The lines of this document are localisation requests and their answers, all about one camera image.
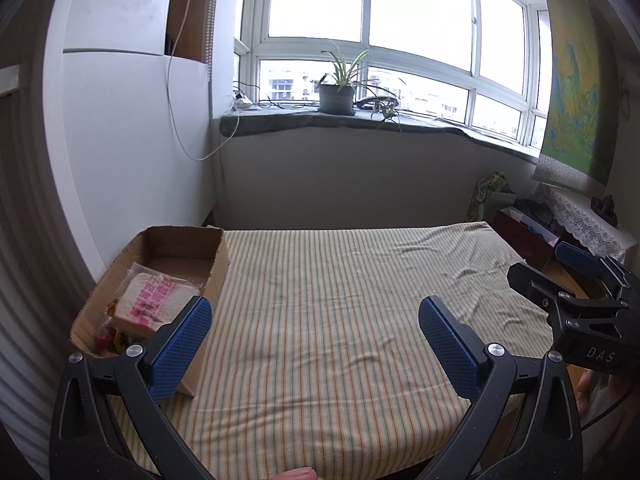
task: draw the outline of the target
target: blue gripper pad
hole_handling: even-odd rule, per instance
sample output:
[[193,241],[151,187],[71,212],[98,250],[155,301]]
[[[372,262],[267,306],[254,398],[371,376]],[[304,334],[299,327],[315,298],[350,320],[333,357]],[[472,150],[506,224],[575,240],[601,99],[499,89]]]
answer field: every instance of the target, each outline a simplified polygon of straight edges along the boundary
[[601,278],[604,272],[599,257],[593,256],[567,242],[556,245],[556,258],[559,262],[573,267],[590,278]]
[[149,395],[157,403],[173,396],[211,327],[211,304],[200,298],[151,365]]
[[463,340],[464,326],[437,296],[422,300],[418,322],[458,396],[474,402],[482,392],[481,363]]

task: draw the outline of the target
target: wooden shelf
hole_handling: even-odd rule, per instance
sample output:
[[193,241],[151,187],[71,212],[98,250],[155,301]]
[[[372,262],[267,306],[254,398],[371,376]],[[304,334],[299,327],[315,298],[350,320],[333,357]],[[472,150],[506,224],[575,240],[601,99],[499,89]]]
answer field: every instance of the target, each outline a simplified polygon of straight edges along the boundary
[[[195,61],[204,62],[204,27],[205,16],[208,0],[191,0],[187,20],[184,23],[184,29],[180,36],[180,41],[175,49],[176,57],[193,59]],[[184,12],[187,7],[187,0],[170,0],[169,13],[166,23],[166,34],[170,42],[171,48],[175,44],[180,31],[180,24],[184,18]],[[169,46],[165,50],[165,54],[171,54]]]

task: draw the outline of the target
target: cabinet door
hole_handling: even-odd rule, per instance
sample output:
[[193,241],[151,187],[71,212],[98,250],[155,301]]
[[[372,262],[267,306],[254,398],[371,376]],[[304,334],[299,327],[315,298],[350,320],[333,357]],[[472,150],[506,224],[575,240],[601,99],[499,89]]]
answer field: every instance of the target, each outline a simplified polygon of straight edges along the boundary
[[66,51],[164,54],[169,0],[72,0]]

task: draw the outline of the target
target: painting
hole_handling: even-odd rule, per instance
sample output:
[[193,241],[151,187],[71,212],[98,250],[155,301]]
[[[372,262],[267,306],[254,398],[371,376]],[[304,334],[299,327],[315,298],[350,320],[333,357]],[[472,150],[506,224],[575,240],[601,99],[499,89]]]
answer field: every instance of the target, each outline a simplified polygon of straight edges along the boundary
[[616,146],[615,55],[586,0],[546,2],[553,79],[540,157],[544,171],[538,176],[551,184],[595,192],[609,179]]

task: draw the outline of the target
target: green painting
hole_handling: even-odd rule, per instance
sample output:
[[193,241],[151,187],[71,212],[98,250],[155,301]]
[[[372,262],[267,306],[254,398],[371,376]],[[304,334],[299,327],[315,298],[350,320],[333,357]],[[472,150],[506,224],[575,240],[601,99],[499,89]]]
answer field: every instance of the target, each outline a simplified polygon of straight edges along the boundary
[[606,185],[618,122],[617,65],[585,0],[546,0],[553,80],[542,155]]

